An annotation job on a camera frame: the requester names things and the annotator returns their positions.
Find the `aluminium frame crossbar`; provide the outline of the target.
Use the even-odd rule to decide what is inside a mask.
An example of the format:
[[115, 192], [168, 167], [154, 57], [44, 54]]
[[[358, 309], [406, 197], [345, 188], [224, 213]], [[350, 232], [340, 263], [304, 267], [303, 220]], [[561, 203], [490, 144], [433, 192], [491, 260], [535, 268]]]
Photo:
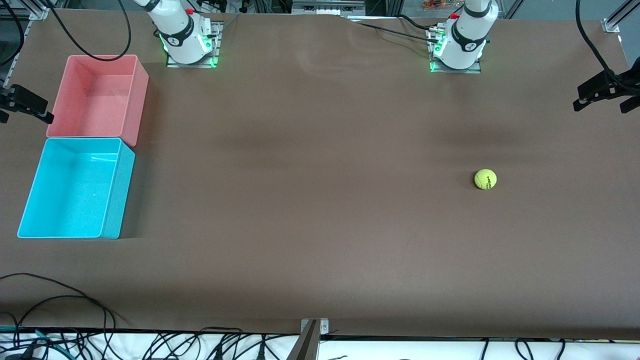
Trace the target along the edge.
[[291, 0], [293, 15], [365, 16], [364, 0]]

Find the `blue plastic bin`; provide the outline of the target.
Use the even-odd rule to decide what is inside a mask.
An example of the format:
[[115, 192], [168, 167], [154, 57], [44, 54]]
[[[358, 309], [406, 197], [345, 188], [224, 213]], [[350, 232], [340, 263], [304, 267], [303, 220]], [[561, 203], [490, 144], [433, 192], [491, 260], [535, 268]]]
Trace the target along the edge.
[[50, 137], [20, 239], [118, 239], [136, 155], [119, 137]]

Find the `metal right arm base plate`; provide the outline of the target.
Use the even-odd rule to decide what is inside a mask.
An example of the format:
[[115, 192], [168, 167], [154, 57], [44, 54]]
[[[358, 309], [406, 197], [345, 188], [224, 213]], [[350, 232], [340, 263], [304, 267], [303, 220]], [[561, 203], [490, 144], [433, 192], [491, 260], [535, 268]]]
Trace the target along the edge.
[[202, 18], [180, 47], [176, 37], [161, 36], [167, 68], [215, 69], [218, 66], [224, 23]]

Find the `pink plastic bin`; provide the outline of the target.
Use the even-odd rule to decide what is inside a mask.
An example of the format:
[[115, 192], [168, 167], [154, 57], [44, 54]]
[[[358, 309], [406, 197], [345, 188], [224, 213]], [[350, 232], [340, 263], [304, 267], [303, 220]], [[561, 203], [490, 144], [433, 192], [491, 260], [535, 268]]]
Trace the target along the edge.
[[149, 75], [137, 55], [99, 61], [70, 55], [46, 129], [48, 138], [119, 138], [135, 147]]

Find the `aluminium frame profile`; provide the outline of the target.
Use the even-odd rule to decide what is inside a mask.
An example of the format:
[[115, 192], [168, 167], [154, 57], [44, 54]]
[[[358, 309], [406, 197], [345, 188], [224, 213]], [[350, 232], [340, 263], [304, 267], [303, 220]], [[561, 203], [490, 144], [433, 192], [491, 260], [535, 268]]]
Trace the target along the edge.
[[45, 0], [7, 0], [7, 13], [18, 29], [18, 47], [11, 55], [10, 60], [16, 59], [25, 45], [28, 26], [22, 22], [43, 20], [48, 16], [50, 6]]
[[621, 23], [636, 10], [640, 10], [640, 0], [624, 0], [617, 9], [601, 21], [603, 31], [606, 34], [619, 33]]

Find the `yellow tennis ball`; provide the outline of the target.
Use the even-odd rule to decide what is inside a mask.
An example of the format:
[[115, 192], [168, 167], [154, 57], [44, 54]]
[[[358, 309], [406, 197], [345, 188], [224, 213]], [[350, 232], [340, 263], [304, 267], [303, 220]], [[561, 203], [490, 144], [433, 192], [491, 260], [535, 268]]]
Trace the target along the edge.
[[493, 189], [494, 186], [498, 183], [498, 176], [494, 173], [493, 170], [488, 168], [484, 168], [479, 170], [474, 175], [474, 184], [478, 189], [483, 191], [487, 191]]

